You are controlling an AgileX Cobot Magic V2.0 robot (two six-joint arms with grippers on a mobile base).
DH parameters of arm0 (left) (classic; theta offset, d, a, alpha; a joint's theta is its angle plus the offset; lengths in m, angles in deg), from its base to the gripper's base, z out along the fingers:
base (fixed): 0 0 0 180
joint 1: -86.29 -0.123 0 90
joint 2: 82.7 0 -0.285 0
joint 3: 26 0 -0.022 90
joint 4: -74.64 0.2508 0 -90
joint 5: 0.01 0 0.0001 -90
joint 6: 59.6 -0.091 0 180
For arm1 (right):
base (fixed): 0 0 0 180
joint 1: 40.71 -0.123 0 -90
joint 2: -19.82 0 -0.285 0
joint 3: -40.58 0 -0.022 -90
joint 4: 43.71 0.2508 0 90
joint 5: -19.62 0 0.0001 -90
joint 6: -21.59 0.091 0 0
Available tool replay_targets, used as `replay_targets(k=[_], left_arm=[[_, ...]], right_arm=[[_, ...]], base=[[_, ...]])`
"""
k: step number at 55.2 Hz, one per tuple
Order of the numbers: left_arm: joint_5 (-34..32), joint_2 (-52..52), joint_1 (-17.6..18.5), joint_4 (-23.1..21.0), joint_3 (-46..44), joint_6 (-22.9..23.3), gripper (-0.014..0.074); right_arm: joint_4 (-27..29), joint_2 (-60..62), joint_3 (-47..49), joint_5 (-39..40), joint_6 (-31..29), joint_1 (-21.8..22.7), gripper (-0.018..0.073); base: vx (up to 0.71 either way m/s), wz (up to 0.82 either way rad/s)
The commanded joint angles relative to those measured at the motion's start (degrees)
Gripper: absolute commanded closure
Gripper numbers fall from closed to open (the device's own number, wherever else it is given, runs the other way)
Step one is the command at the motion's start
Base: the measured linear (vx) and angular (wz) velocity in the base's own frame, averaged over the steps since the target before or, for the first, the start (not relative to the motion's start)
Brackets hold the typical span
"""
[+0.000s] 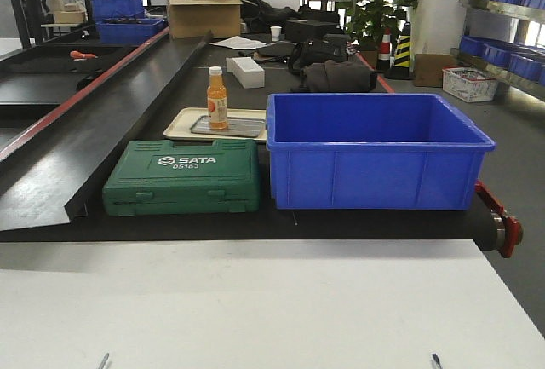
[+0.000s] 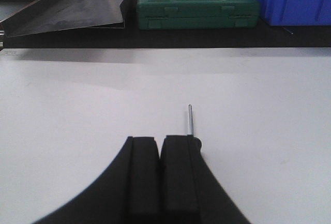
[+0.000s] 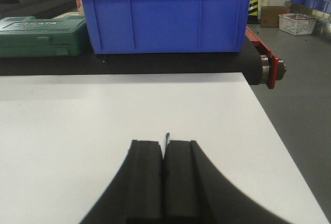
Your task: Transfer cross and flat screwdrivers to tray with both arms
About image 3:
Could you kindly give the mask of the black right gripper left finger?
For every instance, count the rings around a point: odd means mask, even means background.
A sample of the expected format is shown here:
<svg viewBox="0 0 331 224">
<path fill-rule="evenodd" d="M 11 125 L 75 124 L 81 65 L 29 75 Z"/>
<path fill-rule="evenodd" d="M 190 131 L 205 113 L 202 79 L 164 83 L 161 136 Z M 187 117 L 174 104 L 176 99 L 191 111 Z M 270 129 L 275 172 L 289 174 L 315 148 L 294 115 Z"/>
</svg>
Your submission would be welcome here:
<svg viewBox="0 0 331 224">
<path fill-rule="evenodd" d="M 161 169 L 159 143 L 133 140 L 117 174 L 81 223 L 161 223 Z"/>
</svg>

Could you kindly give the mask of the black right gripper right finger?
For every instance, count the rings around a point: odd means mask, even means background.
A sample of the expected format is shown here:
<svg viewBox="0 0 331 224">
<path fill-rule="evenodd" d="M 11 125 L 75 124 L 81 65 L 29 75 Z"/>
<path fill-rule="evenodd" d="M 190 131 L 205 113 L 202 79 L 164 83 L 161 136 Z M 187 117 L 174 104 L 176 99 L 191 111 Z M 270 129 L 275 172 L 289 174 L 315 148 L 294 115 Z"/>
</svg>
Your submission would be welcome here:
<svg viewBox="0 0 331 224">
<path fill-rule="evenodd" d="M 163 168 L 164 223 L 287 223 L 232 184 L 196 141 L 170 141 Z"/>
</svg>

